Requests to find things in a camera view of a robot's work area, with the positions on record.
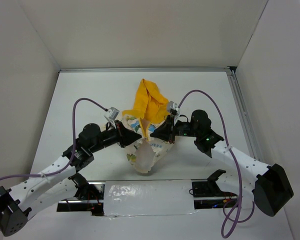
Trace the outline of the yellow and white kids jacket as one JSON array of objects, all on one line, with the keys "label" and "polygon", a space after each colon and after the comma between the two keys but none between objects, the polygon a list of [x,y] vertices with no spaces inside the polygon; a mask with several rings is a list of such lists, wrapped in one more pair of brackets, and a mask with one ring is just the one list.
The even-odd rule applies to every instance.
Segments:
[{"label": "yellow and white kids jacket", "polygon": [[168,103],[158,86],[143,78],[136,91],[133,108],[124,110],[121,114],[123,125],[141,135],[140,139],[125,148],[128,162],[140,174],[149,173],[173,147],[167,140],[151,137],[165,122]]}]

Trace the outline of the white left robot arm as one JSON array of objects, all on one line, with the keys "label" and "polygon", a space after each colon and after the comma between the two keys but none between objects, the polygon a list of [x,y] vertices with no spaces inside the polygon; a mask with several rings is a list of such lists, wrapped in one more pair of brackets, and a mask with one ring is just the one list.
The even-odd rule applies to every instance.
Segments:
[{"label": "white left robot arm", "polygon": [[78,138],[51,165],[9,189],[0,186],[0,231],[9,237],[20,231],[38,212],[54,203],[87,197],[89,190],[98,194],[79,173],[93,160],[93,154],[111,145],[125,148],[141,138],[119,120],[102,131],[95,123],[87,124]]}]

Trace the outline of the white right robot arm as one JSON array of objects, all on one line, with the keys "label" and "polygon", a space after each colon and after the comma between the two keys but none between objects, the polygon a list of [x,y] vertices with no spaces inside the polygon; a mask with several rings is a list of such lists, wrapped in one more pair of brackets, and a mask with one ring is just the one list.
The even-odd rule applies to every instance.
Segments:
[{"label": "white right robot arm", "polygon": [[294,196],[287,174],[279,164],[268,165],[242,151],[228,146],[226,140],[211,128],[211,120],[204,110],[195,110],[190,121],[175,120],[169,114],[151,137],[173,143],[175,137],[194,137],[194,145],[208,157],[240,170],[242,183],[223,172],[208,184],[213,196],[223,192],[235,194],[242,190],[244,198],[251,199],[261,212],[273,217]]}]

